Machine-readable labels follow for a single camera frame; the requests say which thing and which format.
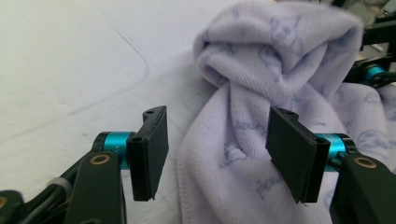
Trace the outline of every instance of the white table surface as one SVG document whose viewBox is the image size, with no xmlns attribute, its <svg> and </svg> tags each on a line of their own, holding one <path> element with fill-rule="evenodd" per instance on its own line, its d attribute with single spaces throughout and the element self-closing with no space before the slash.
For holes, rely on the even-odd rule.
<svg viewBox="0 0 396 224">
<path fill-rule="evenodd" d="M 168 106 L 170 152 L 155 201 L 129 223 L 181 222 L 176 152 L 214 88 L 193 65 L 193 39 L 235 0 L 0 2 L 0 190 L 25 201 L 91 149 L 104 131 L 138 131 Z"/>
</svg>

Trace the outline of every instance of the towel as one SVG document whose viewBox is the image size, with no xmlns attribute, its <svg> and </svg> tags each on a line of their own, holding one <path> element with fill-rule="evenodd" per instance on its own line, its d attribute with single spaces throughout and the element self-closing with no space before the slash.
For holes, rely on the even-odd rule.
<svg viewBox="0 0 396 224">
<path fill-rule="evenodd" d="M 337 173 L 317 203 L 295 203 L 265 148 L 271 105 L 313 133 L 346 133 L 359 151 L 396 167 L 396 89 L 343 83 L 361 47 L 359 19 L 302 2 L 243 3 L 194 43 L 203 77 L 219 89 L 177 154 L 183 223 L 332 223 Z"/>
</svg>

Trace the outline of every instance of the black mechanical arm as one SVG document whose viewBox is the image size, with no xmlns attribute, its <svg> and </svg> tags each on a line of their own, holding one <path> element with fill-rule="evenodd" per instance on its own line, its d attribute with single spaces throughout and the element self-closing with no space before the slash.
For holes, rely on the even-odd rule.
<svg viewBox="0 0 396 224">
<path fill-rule="evenodd" d="M 166 106 L 143 113 L 137 133 L 100 133 L 92 149 L 32 201 L 0 191 L 0 224 L 121 224 L 126 212 L 120 169 L 129 169 L 135 201 L 154 199 L 166 155 Z"/>
<path fill-rule="evenodd" d="M 298 115 L 271 107 L 266 148 L 295 202 L 316 203 L 323 172 L 338 171 L 334 224 L 396 223 L 396 175 L 359 153 L 343 133 L 311 133 Z"/>
</svg>

